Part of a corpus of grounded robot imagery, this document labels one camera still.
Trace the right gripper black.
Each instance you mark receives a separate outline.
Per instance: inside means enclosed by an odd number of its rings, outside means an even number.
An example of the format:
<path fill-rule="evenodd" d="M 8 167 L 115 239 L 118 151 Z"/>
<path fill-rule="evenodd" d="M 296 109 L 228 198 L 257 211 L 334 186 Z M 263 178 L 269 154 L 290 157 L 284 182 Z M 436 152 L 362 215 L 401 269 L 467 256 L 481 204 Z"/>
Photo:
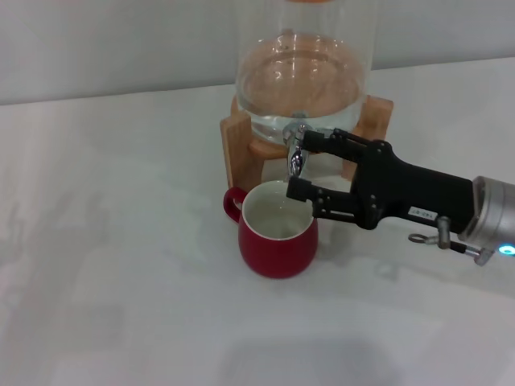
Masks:
<path fill-rule="evenodd" d="M 352 194 L 290 178 L 286 196 L 311 202 L 312 216 L 373 230 L 386 217 L 436 227 L 446 216 L 451 231 L 462 232 L 474 216 L 472 181 L 411 165 L 382 140 L 368 140 L 342 129 L 303 135 L 302 149 L 358 162 Z"/>

